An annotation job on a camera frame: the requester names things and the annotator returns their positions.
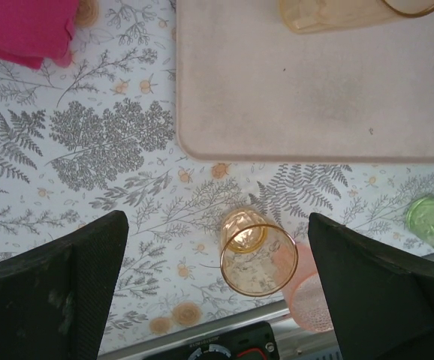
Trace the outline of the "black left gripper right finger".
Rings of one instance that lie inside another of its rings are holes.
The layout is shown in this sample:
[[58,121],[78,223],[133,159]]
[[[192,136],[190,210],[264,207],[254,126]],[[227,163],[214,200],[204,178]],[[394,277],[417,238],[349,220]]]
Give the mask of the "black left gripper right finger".
[[308,238],[344,359],[434,359],[434,262],[322,214]]

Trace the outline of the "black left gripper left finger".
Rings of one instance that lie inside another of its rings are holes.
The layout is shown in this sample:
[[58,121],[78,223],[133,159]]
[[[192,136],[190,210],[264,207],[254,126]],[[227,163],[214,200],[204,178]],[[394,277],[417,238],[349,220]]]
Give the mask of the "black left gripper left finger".
[[128,239],[112,211],[0,262],[0,359],[96,359]]

